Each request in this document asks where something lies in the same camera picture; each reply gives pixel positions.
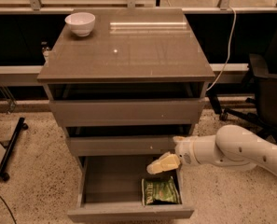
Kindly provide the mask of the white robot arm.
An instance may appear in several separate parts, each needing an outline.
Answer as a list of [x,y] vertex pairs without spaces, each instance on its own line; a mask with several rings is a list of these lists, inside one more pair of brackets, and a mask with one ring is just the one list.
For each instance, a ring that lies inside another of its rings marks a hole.
[[277,176],[277,145],[237,125],[225,125],[215,135],[175,136],[174,153],[167,152],[151,162],[151,175],[177,169],[180,165],[212,164],[233,170],[260,166]]

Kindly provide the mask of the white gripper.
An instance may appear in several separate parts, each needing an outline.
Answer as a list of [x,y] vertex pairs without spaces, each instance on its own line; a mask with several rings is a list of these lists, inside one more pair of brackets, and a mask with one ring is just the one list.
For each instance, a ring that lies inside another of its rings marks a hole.
[[147,172],[151,175],[160,174],[162,172],[177,169],[181,163],[187,166],[199,165],[194,153],[194,143],[196,139],[196,136],[175,136],[173,138],[175,142],[175,154],[167,152],[157,160],[152,161],[146,167]]

